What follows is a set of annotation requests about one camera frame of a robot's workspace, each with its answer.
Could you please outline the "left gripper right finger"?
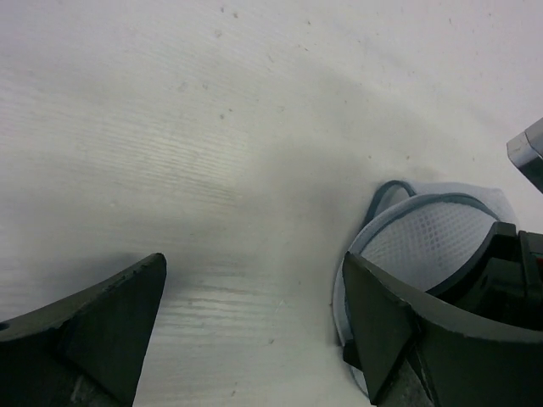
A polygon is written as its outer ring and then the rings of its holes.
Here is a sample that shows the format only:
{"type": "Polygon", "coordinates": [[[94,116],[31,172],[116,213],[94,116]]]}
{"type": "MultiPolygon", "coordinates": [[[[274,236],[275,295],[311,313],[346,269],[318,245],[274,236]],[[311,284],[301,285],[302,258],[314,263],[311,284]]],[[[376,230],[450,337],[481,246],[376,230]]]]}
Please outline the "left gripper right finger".
{"type": "Polygon", "coordinates": [[[541,332],[459,309],[354,254],[343,278],[352,335],[343,358],[363,373],[372,404],[398,404],[402,367],[434,406],[542,404],[541,332]]]}

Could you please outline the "white mesh laundry bag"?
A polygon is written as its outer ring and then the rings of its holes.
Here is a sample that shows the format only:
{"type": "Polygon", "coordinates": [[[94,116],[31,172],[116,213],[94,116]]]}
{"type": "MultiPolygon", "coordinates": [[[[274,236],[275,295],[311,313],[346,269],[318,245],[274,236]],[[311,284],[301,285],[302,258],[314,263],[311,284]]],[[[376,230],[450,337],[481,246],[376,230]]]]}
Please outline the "white mesh laundry bag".
{"type": "MultiPolygon", "coordinates": [[[[454,182],[389,181],[375,192],[347,254],[359,256],[427,293],[468,261],[496,222],[516,226],[512,208],[498,189],[454,182]]],[[[335,277],[332,298],[342,352],[352,337],[343,264],[344,258],[335,277]]],[[[346,365],[370,401],[363,373],[346,365]]],[[[393,391],[398,404],[434,406],[415,383],[413,370],[402,367],[401,372],[406,375],[400,380],[401,388],[393,391]]]]}

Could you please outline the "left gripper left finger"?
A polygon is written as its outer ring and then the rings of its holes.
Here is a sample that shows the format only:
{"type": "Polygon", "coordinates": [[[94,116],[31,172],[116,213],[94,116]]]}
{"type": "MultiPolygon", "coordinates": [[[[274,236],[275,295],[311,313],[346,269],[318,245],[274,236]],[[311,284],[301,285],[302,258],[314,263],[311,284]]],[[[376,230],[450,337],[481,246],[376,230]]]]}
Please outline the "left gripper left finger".
{"type": "Polygon", "coordinates": [[[131,406],[166,279],[163,254],[1,324],[3,406],[131,406]]]}

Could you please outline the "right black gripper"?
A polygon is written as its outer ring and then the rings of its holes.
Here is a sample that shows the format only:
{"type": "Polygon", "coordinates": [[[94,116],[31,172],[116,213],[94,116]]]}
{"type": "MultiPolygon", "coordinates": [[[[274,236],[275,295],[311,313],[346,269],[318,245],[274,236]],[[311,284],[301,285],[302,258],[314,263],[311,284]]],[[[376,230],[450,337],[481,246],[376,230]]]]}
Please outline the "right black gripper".
{"type": "Polygon", "coordinates": [[[468,261],[427,293],[486,319],[541,329],[541,234],[494,223],[468,261]]]}

